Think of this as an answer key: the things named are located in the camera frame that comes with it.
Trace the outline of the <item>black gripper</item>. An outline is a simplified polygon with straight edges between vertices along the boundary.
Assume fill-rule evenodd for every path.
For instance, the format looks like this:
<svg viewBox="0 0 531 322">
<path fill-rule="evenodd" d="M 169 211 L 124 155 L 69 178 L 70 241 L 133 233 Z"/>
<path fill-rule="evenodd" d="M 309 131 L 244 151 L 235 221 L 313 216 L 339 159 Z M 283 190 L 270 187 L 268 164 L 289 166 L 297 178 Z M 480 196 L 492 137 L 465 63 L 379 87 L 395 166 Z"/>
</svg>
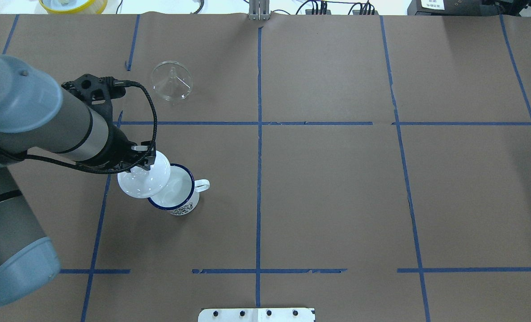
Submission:
<svg viewBox="0 0 531 322">
<path fill-rule="evenodd" d="M 99 153 L 99 170 L 129 172 L 150 171 L 155 162 L 155 137 L 137 144 L 130 141 L 116 126 L 109 126 L 109 136 L 103 150 Z"/>
</svg>

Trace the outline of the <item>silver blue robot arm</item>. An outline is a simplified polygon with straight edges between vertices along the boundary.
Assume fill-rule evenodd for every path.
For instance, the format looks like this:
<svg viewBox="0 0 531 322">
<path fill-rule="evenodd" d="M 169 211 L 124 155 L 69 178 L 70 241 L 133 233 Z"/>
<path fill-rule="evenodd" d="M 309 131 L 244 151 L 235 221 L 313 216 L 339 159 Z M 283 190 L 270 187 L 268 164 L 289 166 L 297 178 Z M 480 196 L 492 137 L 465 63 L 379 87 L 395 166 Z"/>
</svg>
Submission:
<svg viewBox="0 0 531 322">
<path fill-rule="evenodd" d="M 152 138 L 130 141 L 114 125 L 112 100 L 140 89 L 153 116 Z M 82 173 L 149 170 L 156 157 L 157 114 L 136 81 L 85 74 L 58 83 L 21 59 L 0 55 L 0 306 L 52 281 L 61 263 L 10 165 L 31 160 Z"/>
</svg>

